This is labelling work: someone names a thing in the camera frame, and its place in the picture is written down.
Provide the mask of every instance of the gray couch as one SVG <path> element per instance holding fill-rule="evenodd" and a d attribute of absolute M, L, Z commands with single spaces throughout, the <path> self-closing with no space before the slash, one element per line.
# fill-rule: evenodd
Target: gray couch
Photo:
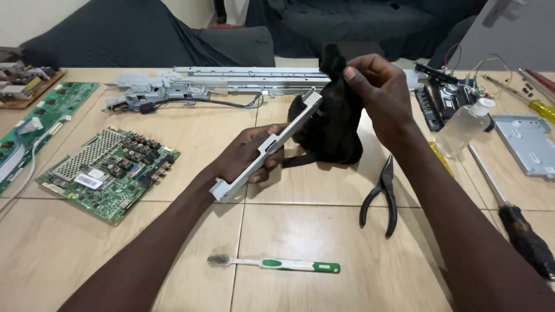
<path fill-rule="evenodd" d="M 431 57 L 472 0 L 250 0 L 245 25 L 267 26 L 275 53 L 319 57 L 322 42 L 380 42 L 390 59 Z"/>

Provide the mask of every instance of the table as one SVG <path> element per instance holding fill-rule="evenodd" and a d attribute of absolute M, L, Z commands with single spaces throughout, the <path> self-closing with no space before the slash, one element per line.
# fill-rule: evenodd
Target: table
<path fill-rule="evenodd" d="M 69 69 L 64 80 L 104 83 L 125 72 L 153 74 L 155 69 Z M 502 80 L 507 76 L 503 72 L 490 74 Z M 523 82 L 515 76 L 511 85 L 522 89 L 520 84 Z M 144 133 L 181 151 L 180 158 L 117 228 L 71 207 L 36 183 L 30 184 L 0 222 L 0 311 L 55 311 L 155 219 L 242 129 L 284 122 L 292 101 L 292 96 L 266 98 L 267 104 L 249 110 L 199 103 L 196 107 L 161 109 L 152 115 L 102 113 L 105 99 L 117 94 L 105 86 L 93 93 L 73 120 L 41 150 L 36 175 L 110 125 Z M 252 96 L 234 95 L 225 100 L 248 103 Z M 412 104 L 421 130 L 432 139 L 414 96 Z M 531 112 L 509 94 L 503 93 L 498 105 L 499 112 Z M 3 112 L 2 125 L 15 124 L 21 118 L 18 116 L 25 115 Z M 10 128 L 0 128 L 4 131 L 0 135 Z M 387 209 L 383 196 L 374 200 L 368 224 L 359 228 L 359 205 L 377 182 L 389 154 L 377 141 L 365 113 L 359 136 L 365 152 L 358 165 L 311 164 L 276 170 L 268 182 L 246 187 L 229 203 L 215 203 L 185 242 L 153 310 L 310 307 L 318 311 L 451 311 L 452 298 L 441 275 L 444 265 L 437 243 L 397 164 L 394 188 L 400 208 L 394 235 L 390 240 L 384 238 Z M 555 230 L 550 227 L 555 212 L 547 205 L 554 196 L 549 194 L 551 185 L 525 177 L 495 140 L 499 140 L 496 133 L 486 134 L 475 147 L 506 196 L 529 209 L 524 216 L 555 250 Z M 286 154 L 297 152 L 293 142 L 286 144 Z M 469 152 L 465 150 L 461 159 L 448 163 L 464 190 L 504 233 L 493 196 Z M 24 172 L 2 194 L 0 204 L 19 188 L 26 175 Z M 538 198 L 532 200 L 530 192 Z M 342 272 L 314 274 L 249 266 L 212 268 L 206 264 L 209 255 L 219 253 L 240 258 L 338 262 Z"/>

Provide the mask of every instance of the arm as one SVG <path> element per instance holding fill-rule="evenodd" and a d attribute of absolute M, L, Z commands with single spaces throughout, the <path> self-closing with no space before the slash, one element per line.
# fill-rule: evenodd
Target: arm
<path fill-rule="evenodd" d="M 235 180 L 258 156 L 258 146 L 286 124 L 247 129 L 202 170 L 173 203 L 131 243 L 96 271 L 59 312 L 149 311 L 187 236 L 214 202 L 209 190 L 216 177 Z M 262 182 L 283 161 L 280 150 L 249 182 Z"/>
<path fill-rule="evenodd" d="M 422 205 L 461 311 L 555 311 L 555 293 L 493 227 L 435 156 L 416 122 L 404 72 L 379 56 L 349 62 L 380 142 L 397 159 Z"/>

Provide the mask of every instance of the yellow screwdriver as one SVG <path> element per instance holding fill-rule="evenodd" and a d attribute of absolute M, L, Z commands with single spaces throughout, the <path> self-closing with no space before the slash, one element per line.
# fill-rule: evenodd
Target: yellow screwdriver
<path fill-rule="evenodd" d="M 555 124 L 555 107 L 550 106 L 550 105 L 545 105 L 540 100 L 531 100 L 530 101 L 526 96 L 524 96 L 524 94 L 520 93 L 519 91 L 516 91 L 515 89 L 513 89 L 509 86 L 505 86 L 505 84 L 501 83 L 499 80 L 497 80 L 495 78 L 490 77 L 487 73 L 483 73 L 482 77 L 485 80 L 489 80 L 489 81 L 493 82 L 494 84 L 497 84 L 497 85 L 500 85 L 503 88 L 506 88 L 511 93 L 516 95 L 519 100 L 522 100 L 523 102 L 528 104 L 528 107 L 535 110 L 541 117 L 546 118 L 552 124 Z"/>

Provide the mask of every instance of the hand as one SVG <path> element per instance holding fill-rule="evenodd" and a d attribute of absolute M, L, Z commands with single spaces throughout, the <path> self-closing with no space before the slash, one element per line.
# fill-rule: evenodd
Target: hand
<path fill-rule="evenodd" d="M 349 61 L 343 76 L 362 98 L 376 136 L 392 151 L 416 125 L 405 72 L 379 55 L 369 54 Z"/>
<path fill-rule="evenodd" d="M 258 147 L 271 134 L 280 134 L 288 125 L 289 123 L 271 124 L 241 131 L 213 162 L 220 178 L 228 183 L 233 182 L 260 155 Z M 284 156 L 285 152 L 281 147 L 264 161 L 262 168 L 249 177 L 249 183 L 268 180 L 270 172 L 283 162 Z"/>

